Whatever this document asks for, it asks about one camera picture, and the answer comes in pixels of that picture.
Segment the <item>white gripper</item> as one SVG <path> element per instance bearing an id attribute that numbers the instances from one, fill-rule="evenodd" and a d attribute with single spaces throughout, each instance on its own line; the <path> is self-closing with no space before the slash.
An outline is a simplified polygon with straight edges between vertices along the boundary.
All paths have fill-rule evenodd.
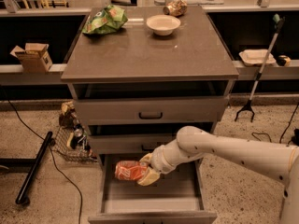
<path id="1" fill-rule="evenodd" d="M 159 146 L 139 160 L 142 166 L 151 165 L 153 169 L 147 167 L 141 171 L 140 178 L 137 180 L 138 185 L 149 186 L 160 178 L 160 174 L 166 175 L 175 170 L 175 166 L 166 159 L 164 151 L 165 145 Z"/>

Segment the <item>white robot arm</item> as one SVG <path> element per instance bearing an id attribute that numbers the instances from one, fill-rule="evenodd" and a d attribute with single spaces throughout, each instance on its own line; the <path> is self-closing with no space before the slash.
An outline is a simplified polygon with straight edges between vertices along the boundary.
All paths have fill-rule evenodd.
<path id="1" fill-rule="evenodd" d="M 182 163 L 199 160 L 207 153 L 282 183 L 284 203 L 279 224 L 298 224 L 299 147 L 295 145 L 217 136 L 193 126 L 184 126 L 173 141 L 156 147 L 141 159 L 148 168 L 138 184 L 148 186 L 160 175 L 174 171 Z"/>

